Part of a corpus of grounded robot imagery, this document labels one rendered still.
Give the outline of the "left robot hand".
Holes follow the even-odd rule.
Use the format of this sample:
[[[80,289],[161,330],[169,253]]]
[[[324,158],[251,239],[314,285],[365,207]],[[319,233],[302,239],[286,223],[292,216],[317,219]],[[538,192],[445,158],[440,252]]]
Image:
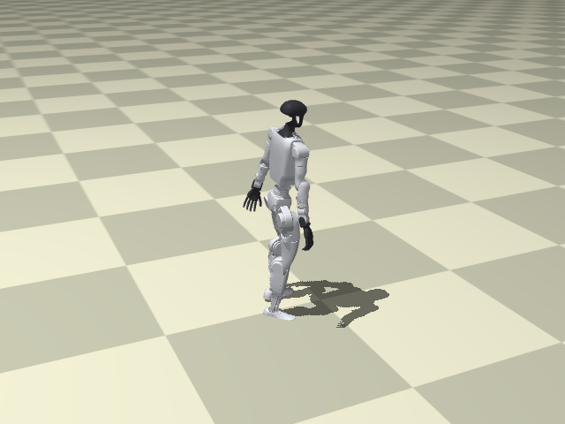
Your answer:
[[[260,202],[260,207],[261,207],[261,204],[262,204],[262,203],[261,203],[261,197],[260,197],[260,190],[261,190],[261,187],[262,187],[263,183],[261,184],[261,187],[260,187],[260,188],[256,188],[256,187],[253,187],[254,182],[255,182],[255,179],[254,179],[253,182],[252,182],[252,190],[249,191],[249,193],[247,194],[247,197],[246,197],[246,199],[245,199],[245,202],[244,202],[244,206],[243,206],[243,207],[245,207],[245,204],[246,204],[246,202],[247,202],[247,200],[248,200],[248,198],[249,198],[249,201],[247,202],[246,209],[248,209],[249,204],[250,204],[250,202],[251,202],[251,200],[252,200],[252,203],[251,203],[251,206],[250,206],[250,211],[252,211],[252,205],[253,205],[253,202],[255,201],[255,202],[254,202],[254,208],[253,208],[253,211],[255,212],[256,204],[257,204],[257,200],[258,200],[258,199],[259,199],[259,202]]]

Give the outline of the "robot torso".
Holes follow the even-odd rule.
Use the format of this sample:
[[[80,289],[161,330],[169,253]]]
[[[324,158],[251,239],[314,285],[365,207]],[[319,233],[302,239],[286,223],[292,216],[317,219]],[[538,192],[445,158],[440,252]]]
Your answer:
[[[269,155],[269,172],[270,178],[277,184],[273,190],[270,190],[267,196],[268,208],[272,213],[277,215],[279,207],[288,206],[290,209],[291,197],[289,189],[295,185],[295,160],[292,156],[293,142],[302,142],[305,144],[298,134],[292,132],[293,137],[284,138],[275,129],[271,137],[270,155]]]

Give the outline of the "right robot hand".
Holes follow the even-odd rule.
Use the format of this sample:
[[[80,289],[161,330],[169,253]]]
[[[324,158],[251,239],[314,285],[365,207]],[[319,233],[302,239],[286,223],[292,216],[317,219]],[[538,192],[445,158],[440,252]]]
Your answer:
[[[298,219],[300,227],[304,229],[304,236],[305,236],[305,248],[302,250],[307,251],[313,246],[313,233],[310,228],[310,222],[305,223],[305,219],[301,216]]]

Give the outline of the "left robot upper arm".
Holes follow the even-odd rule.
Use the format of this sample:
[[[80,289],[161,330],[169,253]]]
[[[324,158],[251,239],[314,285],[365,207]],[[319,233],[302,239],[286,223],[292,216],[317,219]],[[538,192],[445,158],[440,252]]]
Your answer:
[[[268,138],[267,138],[267,143],[266,143],[266,146],[265,146],[265,153],[264,153],[264,155],[263,155],[263,157],[262,157],[262,161],[263,161],[264,163],[268,164],[268,165],[269,165],[269,155],[270,155],[271,137],[272,137],[273,132],[274,132],[275,129],[277,129],[277,128],[281,128],[281,127],[277,127],[277,126],[276,126],[276,127],[270,127],[269,130],[268,130]]]

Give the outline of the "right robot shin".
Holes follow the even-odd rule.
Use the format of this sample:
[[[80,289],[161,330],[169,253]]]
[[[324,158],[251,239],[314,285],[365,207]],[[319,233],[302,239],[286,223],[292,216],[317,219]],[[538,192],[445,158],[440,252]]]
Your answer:
[[[283,264],[279,261],[274,261],[271,265],[270,287],[269,287],[269,290],[271,291],[271,306],[270,306],[271,312],[275,311],[276,313],[279,309],[279,304],[281,303],[282,296],[285,291],[289,272],[290,272],[290,268],[288,268],[288,271],[284,272]],[[273,311],[271,309],[273,309]]]

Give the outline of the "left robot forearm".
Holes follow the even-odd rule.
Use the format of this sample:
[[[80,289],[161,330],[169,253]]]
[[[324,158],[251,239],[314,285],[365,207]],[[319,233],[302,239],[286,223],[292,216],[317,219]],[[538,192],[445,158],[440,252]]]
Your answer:
[[[267,175],[268,170],[269,170],[269,165],[264,163],[262,161],[262,158],[261,158],[260,163],[259,163],[259,168],[258,168],[256,176],[255,176],[255,182],[254,182],[253,187],[256,187],[256,188],[261,187],[261,184],[264,182],[265,176]]]

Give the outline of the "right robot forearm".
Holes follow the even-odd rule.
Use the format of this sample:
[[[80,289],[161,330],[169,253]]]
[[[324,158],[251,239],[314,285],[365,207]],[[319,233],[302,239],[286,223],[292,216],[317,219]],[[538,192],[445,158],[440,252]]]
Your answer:
[[[296,200],[298,200],[298,219],[299,217],[302,216],[305,219],[305,223],[308,223],[310,220],[308,215],[309,189],[310,189],[310,185],[307,182],[302,182],[299,185],[298,194],[296,195]]]

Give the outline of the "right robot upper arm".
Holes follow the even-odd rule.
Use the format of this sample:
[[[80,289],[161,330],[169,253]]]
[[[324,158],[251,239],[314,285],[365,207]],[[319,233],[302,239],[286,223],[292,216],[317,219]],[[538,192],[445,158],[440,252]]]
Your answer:
[[[308,157],[309,157],[309,149],[302,142],[293,142],[291,153],[292,153],[292,156],[295,160],[295,187],[298,190],[299,185],[302,182],[307,182],[307,181],[304,180],[304,178],[305,178],[305,174],[306,174],[306,170],[307,170],[307,160],[308,160]]]

